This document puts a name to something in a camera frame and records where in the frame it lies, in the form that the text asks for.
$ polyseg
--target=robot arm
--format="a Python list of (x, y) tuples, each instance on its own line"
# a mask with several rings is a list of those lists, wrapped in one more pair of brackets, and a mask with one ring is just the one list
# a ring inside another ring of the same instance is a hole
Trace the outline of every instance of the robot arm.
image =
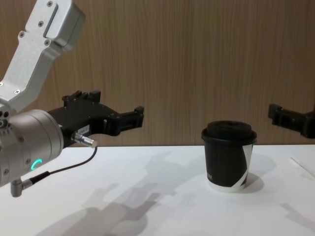
[(73, 49), (84, 22), (72, 0), (37, 0), (0, 84), (2, 107), (19, 112), (37, 99), (55, 58)]
[(305, 138), (315, 139), (315, 112), (302, 114), (270, 104), (268, 117), (272, 119), (273, 125), (300, 132)]
[(36, 100), (54, 59), (74, 47), (84, 21), (72, 0), (37, 0), (26, 30), (19, 33), (0, 82), (0, 187), (11, 182), (13, 197), (32, 185), (21, 176), (55, 159), (63, 148), (74, 143), (94, 148), (92, 134), (117, 136), (142, 126), (143, 107), (119, 114), (99, 103), (100, 91), (77, 91), (63, 97), (61, 108), (11, 117)]

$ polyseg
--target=black cable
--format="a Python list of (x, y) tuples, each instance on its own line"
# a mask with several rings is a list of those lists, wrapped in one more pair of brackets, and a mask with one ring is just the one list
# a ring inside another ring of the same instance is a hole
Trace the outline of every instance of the black cable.
[(62, 168), (62, 169), (59, 169), (59, 170), (56, 170), (56, 171), (52, 171), (52, 172), (50, 172), (50, 174), (52, 175), (52, 174), (55, 174), (55, 173), (58, 173), (58, 172), (61, 172), (61, 171), (66, 171), (66, 170), (69, 170), (69, 169), (72, 169), (72, 168), (75, 168), (75, 167), (78, 167), (78, 166), (82, 166), (82, 165), (88, 163), (89, 161), (91, 161), (95, 157), (96, 152), (97, 152), (97, 147), (95, 147), (92, 156), (89, 159), (87, 159), (86, 161), (81, 162), (79, 164), (75, 164), (73, 166), (68, 166), (68, 167), (65, 167), (65, 168)]
[(30, 178), (30, 181), (32, 182), (32, 184), (35, 184), (35, 183), (41, 181), (42, 179), (48, 177), (49, 175), (52, 175), (52, 174), (55, 174), (55, 173), (58, 173), (58, 172), (61, 172), (61, 171), (66, 171), (66, 170), (69, 170), (69, 169), (72, 169), (72, 168), (75, 168), (75, 167), (78, 167), (78, 166), (82, 166), (82, 165), (88, 163), (89, 161), (91, 161), (95, 157), (96, 153), (97, 153), (97, 147), (95, 147), (94, 152), (93, 152), (92, 156), (90, 156), (89, 159), (87, 159), (87, 160), (85, 160), (85, 161), (83, 161), (83, 162), (81, 162), (79, 164), (75, 164), (75, 165), (72, 165), (72, 166), (61, 168), (61, 169), (58, 169), (58, 170), (55, 170), (55, 171), (52, 171), (52, 172), (46, 171), (46, 172), (41, 173), (41, 174), (39, 174), (39, 175), (37, 175), (35, 177)]

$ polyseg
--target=cup lid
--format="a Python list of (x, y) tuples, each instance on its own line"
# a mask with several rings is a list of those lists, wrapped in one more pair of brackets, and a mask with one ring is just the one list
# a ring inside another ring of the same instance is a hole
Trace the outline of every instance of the cup lid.
[(249, 124), (239, 121), (220, 120), (208, 124), (202, 132), (205, 141), (245, 141), (256, 142), (257, 135)]

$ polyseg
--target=wooden wall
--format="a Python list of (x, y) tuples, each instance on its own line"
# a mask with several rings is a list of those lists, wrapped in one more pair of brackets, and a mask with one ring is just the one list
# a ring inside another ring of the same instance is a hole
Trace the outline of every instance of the wooden wall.
[[(315, 143), (274, 127), (271, 102), (315, 104), (314, 0), (76, 0), (87, 21), (29, 108), (102, 91), (120, 112), (145, 106), (142, 129), (102, 145), (197, 145), (208, 122), (248, 122), (260, 144)], [(0, 0), (3, 78), (35, 0)]]

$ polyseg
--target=white table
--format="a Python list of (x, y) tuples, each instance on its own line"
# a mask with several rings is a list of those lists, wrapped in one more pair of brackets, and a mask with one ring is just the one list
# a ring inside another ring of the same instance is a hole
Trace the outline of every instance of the white table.
[[(23, 177), (85, 160), (68, 148)], [(12, 198), (0, 189), (1, 236), (313, 236), (314, 146), (255, 146), (248, 187), (207, 183), (203, 147), (103, 147), (93, 161)]]

